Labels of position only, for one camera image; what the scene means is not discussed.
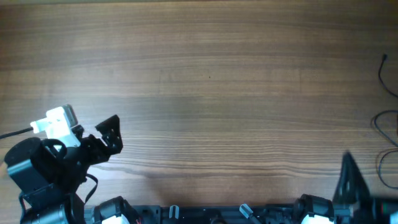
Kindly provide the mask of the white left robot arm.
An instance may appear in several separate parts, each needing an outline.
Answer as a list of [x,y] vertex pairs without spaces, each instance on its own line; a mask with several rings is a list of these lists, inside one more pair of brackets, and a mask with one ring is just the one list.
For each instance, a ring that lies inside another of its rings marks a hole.
[[86,200],[77,196],[79,186],[97,178],[90,166],[106,162],[123,148],[119,116],[114,115],[95,127],[101,138],[92,134],[80,138],[80,146],[66,147],[55,139],[29,138],[21,142],[25,150],[20,184],[24,209],[21,223],[87,223]]

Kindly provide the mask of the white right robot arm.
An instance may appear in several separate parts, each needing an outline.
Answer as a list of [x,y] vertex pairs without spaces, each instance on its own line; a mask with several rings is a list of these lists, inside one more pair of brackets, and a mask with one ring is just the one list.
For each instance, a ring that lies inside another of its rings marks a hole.
[[343,154],[331,200],[303,194],[294,203],[294,223],[397,223],[397,197],[371,195],[350,152]]

